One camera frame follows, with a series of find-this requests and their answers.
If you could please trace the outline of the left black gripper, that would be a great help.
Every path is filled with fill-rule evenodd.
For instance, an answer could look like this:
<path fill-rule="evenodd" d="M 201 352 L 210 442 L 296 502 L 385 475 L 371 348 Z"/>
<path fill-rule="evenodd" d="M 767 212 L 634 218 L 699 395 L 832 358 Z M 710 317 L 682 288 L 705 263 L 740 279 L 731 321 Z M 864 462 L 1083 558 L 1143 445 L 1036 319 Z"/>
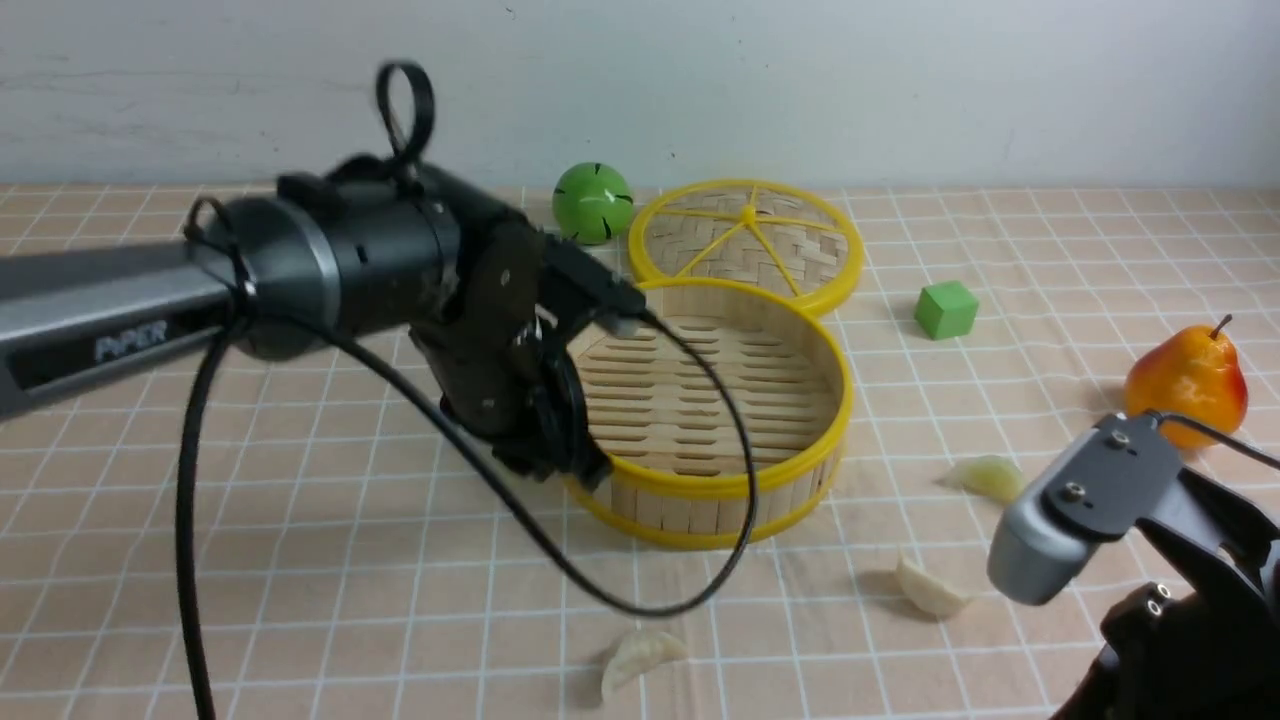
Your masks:
<path fill-rule="evenodd" d="M 439 314 L 412 323 L 410 338 L 442 391 L 442 411 L 500 464 L 595 489 L 612 464 L 589 430 L 573 340 L 561 340 L 538 305 L 544 233 L 512 220 L 466 240 L 457 291 Z"/>

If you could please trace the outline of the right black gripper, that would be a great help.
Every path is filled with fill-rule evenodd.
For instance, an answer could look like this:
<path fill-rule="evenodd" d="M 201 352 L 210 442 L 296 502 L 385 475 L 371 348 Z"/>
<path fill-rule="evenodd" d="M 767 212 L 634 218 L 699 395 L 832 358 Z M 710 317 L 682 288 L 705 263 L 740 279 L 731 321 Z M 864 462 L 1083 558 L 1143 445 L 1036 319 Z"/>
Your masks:
<path fill-rule="evenodd" d="M 1183 470 L 1137 524 L 1190 585 L 1151 582 L 1105 615 L 1105 644 L 1059 719 L 1275 719 L 1277 524 Z"/>

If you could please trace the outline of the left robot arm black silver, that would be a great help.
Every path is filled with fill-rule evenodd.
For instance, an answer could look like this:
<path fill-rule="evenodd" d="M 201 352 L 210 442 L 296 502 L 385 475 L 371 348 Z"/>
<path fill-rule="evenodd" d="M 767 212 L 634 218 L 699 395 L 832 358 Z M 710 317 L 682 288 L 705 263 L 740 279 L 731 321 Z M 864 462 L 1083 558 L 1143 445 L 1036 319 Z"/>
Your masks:
<path fill-rule="evenodd" d="M 588 429 L 572 338 L 605 293 L 634 301 L 576 243 L 435 168 L 374 179 L 357 156 L 283 176 L 191 220 L 183 240 L 3 259 L 3 416 L 204 348 L 243 313 L 239 350 L 283 363 L 323 346 L 269 313 L 360 338 L 410 329 L 444 415 L 509 470 L 593 489 L 611 460 Z"/>

